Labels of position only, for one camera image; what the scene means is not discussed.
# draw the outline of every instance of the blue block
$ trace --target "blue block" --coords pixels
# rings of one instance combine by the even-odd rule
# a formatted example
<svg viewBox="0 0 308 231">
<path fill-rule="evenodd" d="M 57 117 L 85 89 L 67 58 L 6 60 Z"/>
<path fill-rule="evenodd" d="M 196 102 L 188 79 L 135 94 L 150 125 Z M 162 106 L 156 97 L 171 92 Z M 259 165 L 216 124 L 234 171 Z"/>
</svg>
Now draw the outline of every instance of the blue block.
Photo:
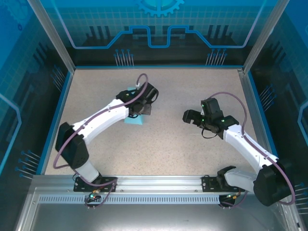
<svg viewBox="0 0 308 231">
<path fill-rule="evenodd" d="M 139 125 L 142 125 L 143 124 L 143 116 L 144 115 L 140 115 L 140 116 L 138 116 L 135 119 L 127 117 L 127 118 L 124 119 L 124 123 L 126 123 L 126 124 L 139 124 Z"/>
</svg>

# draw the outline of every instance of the gear icon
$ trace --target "gear icon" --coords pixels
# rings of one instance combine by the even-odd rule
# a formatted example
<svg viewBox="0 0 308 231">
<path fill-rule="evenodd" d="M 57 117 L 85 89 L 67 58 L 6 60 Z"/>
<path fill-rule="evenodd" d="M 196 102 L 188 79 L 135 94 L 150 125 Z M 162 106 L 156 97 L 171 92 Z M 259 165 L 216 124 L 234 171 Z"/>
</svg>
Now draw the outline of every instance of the gear icon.
<svg viewBox="0 0 308 231">
<path fill-rule="evenodd" d="M 135 0 L 139 6 L 139 10 L 144 10 L 144 13 L 150 13 L 153 17 L 157 15 L 160 17 L 162 14 L 167 16 L 169 13 L 173 13 L 174 10 L 180 8 L 180 4 L 184 3 L 184 0 Z"/>
<path fill-rule="evenodd" d="M 28 17 L 29 8 L 27 0 L 2 0 L 0 6 L 5 5 L 11 16 L 21 24 Z"/>
</svg>

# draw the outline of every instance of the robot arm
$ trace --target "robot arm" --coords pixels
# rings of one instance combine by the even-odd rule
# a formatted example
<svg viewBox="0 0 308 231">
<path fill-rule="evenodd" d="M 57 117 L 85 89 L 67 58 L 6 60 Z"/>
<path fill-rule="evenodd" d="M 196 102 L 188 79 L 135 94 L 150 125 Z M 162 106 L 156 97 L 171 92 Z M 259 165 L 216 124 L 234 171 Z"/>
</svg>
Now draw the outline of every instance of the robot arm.
<svg viewBox="0 0 308 231">
<path fill-rule="evenodd" d="M 290 178 L 290 164 L 280 161 L 254 141 L 247 133 L 242 134 L 242 126 L 232 116 L 224 116 L 215 98 L 201 101 L 202 112 L 187 110 L 183 121 L 217 134 L 232 145 L 252 166 L 255 172 L 245 172 L 234 166 L 218 171 L 217 181 L 223 189 L 236 186 L 254 192 L 258 200 L 269 206 L 290 195 L 290 188 L 277 168 L 269 161 L 276 162 Z M 246 138 L 267 155 L 265 158 Z"/>
<path fill-rule="evenodd" d="M 121 105 L 123 103 L 131 101 L 136 95 L 138 95 L 142 88 L 136 90 L 125 90 L 120 92 L 116 99 L 112 100 L 106 107 L 91 115 L 89 118 L 84 119 L 73 125 L 68 123 L 63 123 L 60 125 L 58 137 L 56 141 L 56 150 L 59 151 L 64 142 L 81 126 L 84 125 L 91 117 L 97 115 L 103 110 L 108 110 L 111 107 Z M 97 115 L 93 120 L 91 120 L 78 134 L 68 143 L 64 148 L 61 156 L 68 163 L 68 165 L 75 171 L 77 171 L 87 182 L 94 184 L 101 183 L 101 175 L 98 170 L 93 166 L 89 160 L 89 153 L 87 150 L 87 145 L 101 132 L 110 127 L 112 124 L 116 123 L 121 119 L 126 117 L 136 118 L 139 115 L 150 115 L 151 104 L 156 100 L 158 96 L 158 90 L 154 88 L 150 83 L 142 94 L 134 102 L 123 105 L 118 108 L 114 108 L 105 113 Z"/>
</svg>

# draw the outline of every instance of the glass panel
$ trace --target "glass panel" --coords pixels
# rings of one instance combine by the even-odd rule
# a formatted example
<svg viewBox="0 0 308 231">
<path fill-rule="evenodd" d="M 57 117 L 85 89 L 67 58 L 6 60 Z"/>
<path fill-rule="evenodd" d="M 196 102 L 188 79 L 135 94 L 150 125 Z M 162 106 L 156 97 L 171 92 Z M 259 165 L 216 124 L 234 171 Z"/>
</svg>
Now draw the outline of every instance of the glass panel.
<svg viewBox="0 0 308 231">
<path fill-rule="evenodd" d="M 304 183 L 296 190 L 308 185 L 307 9 L 307 1 L 290 0 L 251 69 L 278 157 L 293 163 L 295 184 Z M 305 213 L 307 192 L 296 194 Z"/>
<path fill-rule="evenodd" d="M 0 230 L 13 230 L 67 69 L 26 0 L 1 1 L 0 15 Z"/>
<path fill-rule="evenodd" d="M 42 3 L 76 65 L 243 65 L 276 0 Z"/>
</svg>

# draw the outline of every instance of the speckled work surface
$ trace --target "speckled work surface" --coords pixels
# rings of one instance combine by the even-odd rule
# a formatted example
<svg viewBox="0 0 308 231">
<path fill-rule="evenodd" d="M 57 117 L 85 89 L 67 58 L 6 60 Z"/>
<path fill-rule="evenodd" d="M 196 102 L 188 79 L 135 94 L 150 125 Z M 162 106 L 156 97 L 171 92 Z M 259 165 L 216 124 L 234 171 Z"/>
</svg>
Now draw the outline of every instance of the speckled work surface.
<svg viewBox="0 0 308 231">
<path fill-rule="evenodd" d="M 143 125 L 112 125 L 88 146 L 90 160 L 103 175 L 204 175 L 234 165 L 250 170 L 244 158 L 219 137 L 206 140 L 201 129 L 182 121 L 188 109 L 201 110 L 200 101 L 218 91 L 236 94 L 246 104 L 237 70 L 215 69 L 130 69 L 77 70 L 73 77 L 60 124 L 79 122 L 105 107 L 137 77 L 147 73 L 149 82 L 159 90 L 152 114 Z M 244 113 L 230 96 L 218 99 L 224 115 L 240 123 Z M 256 139 L 250 115 L 245 127 Z M 212 136 L 205 131 L 205 136 Z M 46 174 L 73 174 L 67 167 L 52 168 L 53 148 Z"/>
</svg>

